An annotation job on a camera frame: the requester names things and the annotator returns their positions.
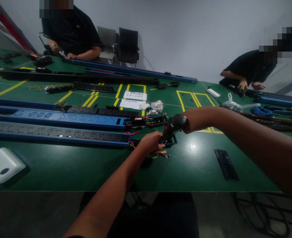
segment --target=plastic bag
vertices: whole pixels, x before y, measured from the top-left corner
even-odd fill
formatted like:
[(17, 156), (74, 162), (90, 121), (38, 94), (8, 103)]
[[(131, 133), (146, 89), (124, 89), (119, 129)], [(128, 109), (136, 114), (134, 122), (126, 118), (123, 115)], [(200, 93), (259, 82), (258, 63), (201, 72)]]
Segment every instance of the plastic bag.
[(226, 101), (226, 102), (222, 103), (221, 107), (230, 109), (230, 110), (235, 111), (235, 112), (243, 112), (243, 109), (247, 108), (247, 107), (261, 106), (261, 104), (259, 104), (259, 103), (247, 104), (247, 105), (237, 104), (236, 102), (234, 102), (232, 100), (232, 94), (231, 93), (228, 93), (228, 98), (229, 98), (229, 101)]

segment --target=white power adapter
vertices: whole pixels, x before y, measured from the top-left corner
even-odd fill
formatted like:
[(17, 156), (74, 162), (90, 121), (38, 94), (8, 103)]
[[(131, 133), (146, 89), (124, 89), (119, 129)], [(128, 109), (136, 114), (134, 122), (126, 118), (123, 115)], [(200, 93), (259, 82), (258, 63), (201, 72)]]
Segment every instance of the white power adapter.
[(221, 96), (220, 94), (218, 94), (216, 91), (214, 91), (214, 90), (212, 90), (212, 89), (208, 89), (207, 92), (208, 92), (210, 95), (214, 96), (215, 98), (218, 98), (218, 97)]
[(0, 184), (20, 172), (26, 165), (9, 149), (0, 148)]

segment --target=hand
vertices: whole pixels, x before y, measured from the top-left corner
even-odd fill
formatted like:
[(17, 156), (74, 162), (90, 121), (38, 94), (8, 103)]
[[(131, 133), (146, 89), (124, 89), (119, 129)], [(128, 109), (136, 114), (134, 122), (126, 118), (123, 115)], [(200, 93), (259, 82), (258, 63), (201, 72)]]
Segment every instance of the hand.
[(140, 148), (148, 154), (156, 150), (162, 149), (165, 147), (165, 145), (158, 144), (158, 141), (162, 136), (163, 134), (158, 131), (149, 133), (142, 138), (137, 148)]
[(266, 88), (265, 85), (261, 84), (260, 82), (254, 82), (252, 83), (252, 87), (255, 89), (255, 90), (263, 90)]
[(55, 44), (51, 44), (51, 45), (49, 45), (49, 46), (50, 46), (52, 52), (53, 52), (55, 55), (57, 55), (57, 56), (61, 56), (60, 53), (59, 53), (59, 51), (62, 51), (62, 49), (60, 48), (60, 46), (55, 45)]
[(74, 54), (72, 54), (72, 53), (68, 53), (68, 55), (67, 55), (67, 59), (69, 60), (69, 59), (77, 59), (78, 58), (78, 56), (76, 56), (76, 55), (74, 55)]
[(238, 88), (240, 90), (248, 89), (248, 81), (246, 80), (246, 78), (243, 78), (240, 80), (240, 84), (239, 84)]

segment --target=black shirt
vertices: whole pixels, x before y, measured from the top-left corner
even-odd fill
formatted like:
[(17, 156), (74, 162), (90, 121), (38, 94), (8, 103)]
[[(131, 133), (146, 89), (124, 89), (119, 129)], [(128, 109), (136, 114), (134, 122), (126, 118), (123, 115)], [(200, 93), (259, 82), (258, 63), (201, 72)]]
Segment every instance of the black shirt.
[(275, 67), (276, 64), (264, 63), (263, 52), (253, 50), (239, 56), (224, 71), (245, 77), (249, 85), (253, 82), (263, 83)]
[(56, 41), (66, 55), (79, 55), (92, 46), (100, 46), (100, 37), (89, 16), (76, 6), (71, 11), (69, 18), (43, 18), (43, 35)]

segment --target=red wire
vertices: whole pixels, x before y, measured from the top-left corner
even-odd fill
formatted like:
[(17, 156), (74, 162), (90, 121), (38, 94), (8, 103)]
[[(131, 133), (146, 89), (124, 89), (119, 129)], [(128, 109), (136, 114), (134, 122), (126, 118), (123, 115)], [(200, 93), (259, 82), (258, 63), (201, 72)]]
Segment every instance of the red wire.
[(133, 146), (134, 148), (136, 148), (135, 145), (134, 145), (134, 143), (133, 143), (131, 140), (128, 140), (128, 141), (132, 143), (132, 146)]
[(135, 132), (135, 133), (131, 133), (131, 132), (125, 132), (126, 134), (130, 134), (131, 136), (137, 134), (138, 132)]
[(153, 154), (153, 155), (158, 155), (158, 154), (160, 154), (161, 153), (161, 151), (157, 151), (157, 152), (155, 152), (155, 153), (151, 153), (151, 154)]

